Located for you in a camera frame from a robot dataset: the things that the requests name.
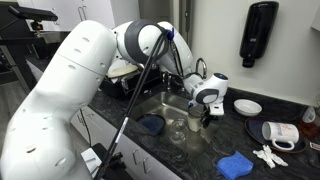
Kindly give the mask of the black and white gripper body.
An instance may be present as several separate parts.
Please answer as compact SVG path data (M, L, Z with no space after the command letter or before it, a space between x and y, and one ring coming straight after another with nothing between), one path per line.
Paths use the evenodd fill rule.
M222 103L209 103L204 106L206 116L223 116L224 108Z

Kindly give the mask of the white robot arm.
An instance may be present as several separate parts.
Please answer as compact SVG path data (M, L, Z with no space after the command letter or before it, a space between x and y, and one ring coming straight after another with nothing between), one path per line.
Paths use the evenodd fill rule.
M193 72L191 51L173 25L140 19L108 29L85 20L66 37L9 121L1 154L2 180L92 180L69 125L92 101L116 60L144 66L137 92L156 63L181 77L193 105L207 106L213 116L224 114L228 78L215 73L204 80Z

